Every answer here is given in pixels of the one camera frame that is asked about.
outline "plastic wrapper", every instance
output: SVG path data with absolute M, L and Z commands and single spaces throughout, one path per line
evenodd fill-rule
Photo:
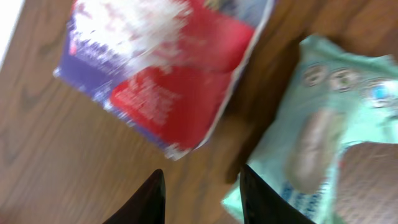
M 206 143 L 273 0 L 77 0 L 54 74 L 179 159 Z
M 354 55 L 307 37 L 276 120 L 248 164 L 306 217 L 333 223 L 341 157 L 363 142 L 398 143 L 397 106 L 392 57 Z M 222 204 L 243 220 L 239 182 Z

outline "red label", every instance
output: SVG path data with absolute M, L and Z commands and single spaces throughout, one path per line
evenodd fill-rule
M 222 103 L 230 73 L 173 67 L 165 74 L 150 67 L 114 89 L 111 102 L 167 144 L 195 148 Z
M 192 0 L 178 56 L 154 52 L 171 71 L 149 67 L 120 84 L 111 102 L 166 144 L 193 149 L 205 138 L 254 30 Z

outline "red and purple package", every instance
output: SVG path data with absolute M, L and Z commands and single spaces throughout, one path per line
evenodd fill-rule
M 219 120 L 274 0 L 77 0 L 60 77 L 179 159 Z

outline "brown surface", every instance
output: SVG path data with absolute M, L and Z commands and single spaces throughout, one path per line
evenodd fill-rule
M 226 180 L 234 179 L 237 165 L 272 121 L 297 61 L 298 41 L 318 32 L 357 54 L 398 56 L 396 0 L 278 2 L 211 142 L 172 162 L 135 130 L 53 78 L 72 0 L 26 0 L 0 74 L 0 216 L 15 224 L 100 223 L 161 168 L 167 223 L 232 223 L 219 204 L 230 186 Z M 351 151 L 352 160 L 358 160 L 356 153 L 364 151 Z M 361 167 L 357 170 L 372 175 L 390 168 Z M 349 178 L 356 174 L 343 171 L 346 175 L 343 188 L 350 186 L 345 180 L 356 182 Z M 374 194 L 395 196 L 391 183 L 396 182 L 380 180 L 390 185 L 377 185 L 381 190 Z M 357 204 L 363 199 L 359 191 L 352 197 Z M 371 199 L 372 207 L 384 210 L 384 202 Z M 358 213 L 354 207 L 344 210 L 342 203 L 338 208 L 345 217 Z M 398 220 L 394 212 L 389 215 Z
M 347 223 L 398 223 L 397 147 L 354 147 L 343 164 L 336 210 Z

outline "white wall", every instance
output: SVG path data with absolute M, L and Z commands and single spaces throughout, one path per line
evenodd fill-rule
M 0 70 L 24 0 L 0 0 Z

